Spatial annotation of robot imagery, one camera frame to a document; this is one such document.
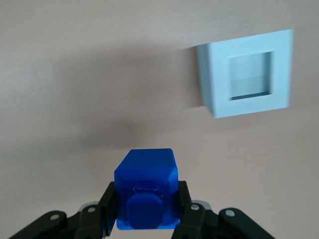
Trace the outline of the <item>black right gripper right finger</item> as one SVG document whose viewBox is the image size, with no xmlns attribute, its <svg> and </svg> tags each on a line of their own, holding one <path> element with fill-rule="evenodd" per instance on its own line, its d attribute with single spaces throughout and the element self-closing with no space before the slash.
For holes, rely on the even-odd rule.
<svg viewBox="0 0 319 239">
<path fill-rule="evenodd" d="M 272 239 L 273 236 L 237 208 L 218 214 L 193 202 L 186 181 L 179 181 L 180 223 L 173 239 Z"/>
</svg>

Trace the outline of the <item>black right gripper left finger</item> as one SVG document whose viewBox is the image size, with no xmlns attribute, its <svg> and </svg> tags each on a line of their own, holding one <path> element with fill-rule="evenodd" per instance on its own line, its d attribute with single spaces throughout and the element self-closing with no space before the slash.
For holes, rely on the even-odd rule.
<svg viewBox="0 0 319 239">
<path fill-rule="evenodd" d="M 104 239 L 110 236 L 117 217 L 115 183 L 110 182 L 97 203 L 89 203 L 68 217 L 50 211 L 11 236 L 12 239 Z"/>
</svg>

